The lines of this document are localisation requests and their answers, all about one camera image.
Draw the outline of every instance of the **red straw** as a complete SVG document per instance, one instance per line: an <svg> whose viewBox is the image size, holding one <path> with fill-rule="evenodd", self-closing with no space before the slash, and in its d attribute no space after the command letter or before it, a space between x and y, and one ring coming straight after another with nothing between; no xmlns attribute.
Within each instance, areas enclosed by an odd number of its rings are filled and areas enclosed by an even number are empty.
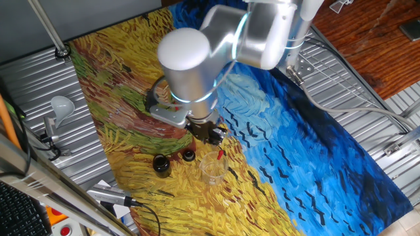
<svg viewBox="0 0 420 236"><path fill-rule="evenodd" d="M217 159L218 160L222 159L223 154L224 154L224 151L223 150L220 150L219 151L219 155L217 156Z"/></svg>

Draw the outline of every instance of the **black bottle cap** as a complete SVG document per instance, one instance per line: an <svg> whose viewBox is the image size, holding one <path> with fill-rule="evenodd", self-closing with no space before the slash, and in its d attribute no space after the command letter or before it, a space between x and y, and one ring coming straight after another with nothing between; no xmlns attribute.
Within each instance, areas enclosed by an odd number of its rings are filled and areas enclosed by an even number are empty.
<svg viewBox="0 0 420 236"><path fill-rule="evenodd" d="M192 151L191 149L187 149L184 152L184 155L182 155L182 158L184 159L184 161L193 161L196 159L196 153L194 151Z"/></svg>

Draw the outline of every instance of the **metal bracket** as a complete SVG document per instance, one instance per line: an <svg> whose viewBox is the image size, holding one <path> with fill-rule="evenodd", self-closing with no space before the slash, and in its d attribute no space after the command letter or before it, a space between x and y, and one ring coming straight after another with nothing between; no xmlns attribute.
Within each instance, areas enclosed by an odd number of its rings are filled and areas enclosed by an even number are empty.
<svg viewBox="0 0 420 236"><path fill-rule="evenodd" d="M297 85L301 85L304 83L302 77L297 74L295 69L293 69L293 66L288 66L286 69L287 74L290 76L290 79L294 81Z"/></svg>
<svg viewBox="0 0 420 236"><path fill-rule="evenodd" d="M404 137L402 137L401 139L395 141L393 144L385 148L383 151L389 157L390 155L396 153L397 151L400 151L401 149L410 145L412 142L416 141L419 138L420 138L420 127L417 127L413 129L412 131L410 131L409 133L407 133L406 135L404 135Z"/></svg>
<svg viewBox="0 0 420 236"><path fill-rule="evenodd" d="M44 143L50 143L53 144L55 142L59 141L59 136L57 134L57 129L55 128L55 120L50 117L44 117L44 124L45 124L45 134L47 137L42 140ZM70 149L60 149L61 151L61 157L67 157L70 156L72 153Z"/></svg>
<svg viewBox="0 0 420 236"><path fill-rule="evenodd" d="M64 61L64 63L67 65L67 64L72 64L73 62L72 62L72 58L71 57L66 57L66 58L63 58L63 61Z"/></svg>
<svg viewBox="0 0 420 236"><path fill-rule="evenodd" d="M298 60L299 67L296 67L296 71L299 76L303 78L315 72L315 67L306 62L301 55L299 55Z"/></svg>

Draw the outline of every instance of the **red button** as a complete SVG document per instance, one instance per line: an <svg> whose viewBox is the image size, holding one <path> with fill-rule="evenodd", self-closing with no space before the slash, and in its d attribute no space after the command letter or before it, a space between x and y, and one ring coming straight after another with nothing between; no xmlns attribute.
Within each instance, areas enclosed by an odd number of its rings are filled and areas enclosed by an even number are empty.
<svg viewBox="0 0 420 236"><path fill-rule="evenodd" d="M60 233L61 233L62 236L68 236L68 235L70 235L70 228L67 227L67 226L63 227L61 229Z"/></svg>
<svg viewBox="0 0 420 236"><path fill-rule="evenodd" d="M61 213L61 212L59 212L59 211L57 211L57 210L55 210L55 209L51 209L51 213L53 214L53 215L55 215L55 216L61 216L63 213Z"/></svg>

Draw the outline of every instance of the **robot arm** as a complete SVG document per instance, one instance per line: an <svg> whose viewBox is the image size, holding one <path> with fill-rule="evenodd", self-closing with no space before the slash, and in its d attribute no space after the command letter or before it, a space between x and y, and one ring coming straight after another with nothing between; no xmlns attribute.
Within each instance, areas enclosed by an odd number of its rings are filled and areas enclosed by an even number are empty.
<svg viewBox="0 0 420 236"><path fill-rule="evenodd" d="M163 38L157 57L180 109L162 109L149 94L147 107L154 118L219 145L226 135L215 110L221 69L234 60L261 69L278 66L282 71L297 63L300 46L323 0L262 1L270 3L254 3L250 12L214 6L200 30L181 28Z"/></svg>

